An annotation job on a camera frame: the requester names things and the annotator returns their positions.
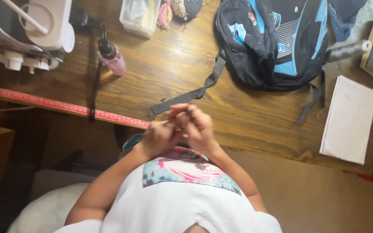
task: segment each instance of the hand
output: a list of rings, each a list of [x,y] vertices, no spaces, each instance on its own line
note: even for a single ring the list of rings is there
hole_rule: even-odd
[[[133,149],[151,160],[174,148],[181,141],[182,134],[182,131],[177,131],[168,121],[153,121],[143,134],[143,139]]]
[[[188,134],[188,145],[195,151],[210,155],[219,144],[214,138],[214,126],[211,117],[196,105],[172,105],[167,113],[169,119],[176,119]]]

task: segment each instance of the clear plastic box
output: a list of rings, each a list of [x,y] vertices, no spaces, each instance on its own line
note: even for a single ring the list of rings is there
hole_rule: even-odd
[[[161,0],[123,0],[120,22],[128,32],[151,38]]]

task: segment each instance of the blue backpack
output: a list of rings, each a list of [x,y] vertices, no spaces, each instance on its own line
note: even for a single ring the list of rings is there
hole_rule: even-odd
[[[213,73],[204,87],[152,106],[153,113],[202,97],[228,63],[234,77],[258,90],[289,92],[310,85],[313,101],[299,125],[322,95],[310,83],[321,73],[324,94],[326,20],[326,0],[221,0],[215,25],[224,43]]]

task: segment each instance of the black bottle cap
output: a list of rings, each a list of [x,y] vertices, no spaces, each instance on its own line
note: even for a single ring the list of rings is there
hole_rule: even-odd
[[[114,44],[108,42],[106,39],[101,38],[98,42],[99,52],[107,60],[114,59],[117,54],[117,50]]]

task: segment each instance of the pink spray bottle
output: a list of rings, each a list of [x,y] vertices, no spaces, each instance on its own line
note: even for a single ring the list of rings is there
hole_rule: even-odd
[[[99,57],[106,64],[107,67],[116,76],[122,76],[126,73],[127,68],[120,49],[108,42],[106,39],[101,38],[99,44]]]

